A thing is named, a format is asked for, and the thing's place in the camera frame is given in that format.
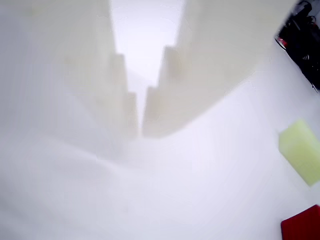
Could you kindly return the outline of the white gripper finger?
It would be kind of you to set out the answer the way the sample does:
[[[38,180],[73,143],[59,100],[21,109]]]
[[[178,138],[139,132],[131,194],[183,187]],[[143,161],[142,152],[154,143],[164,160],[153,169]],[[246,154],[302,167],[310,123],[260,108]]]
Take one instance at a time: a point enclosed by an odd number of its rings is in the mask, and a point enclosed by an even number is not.
[[[149,88],[145,137],[169,136],[251,76],[293,0],[188,0],[176,42],[163,50]]]
[[[108,0],[0,3],[0,168],[54,158],[121,169],[136,96]]]

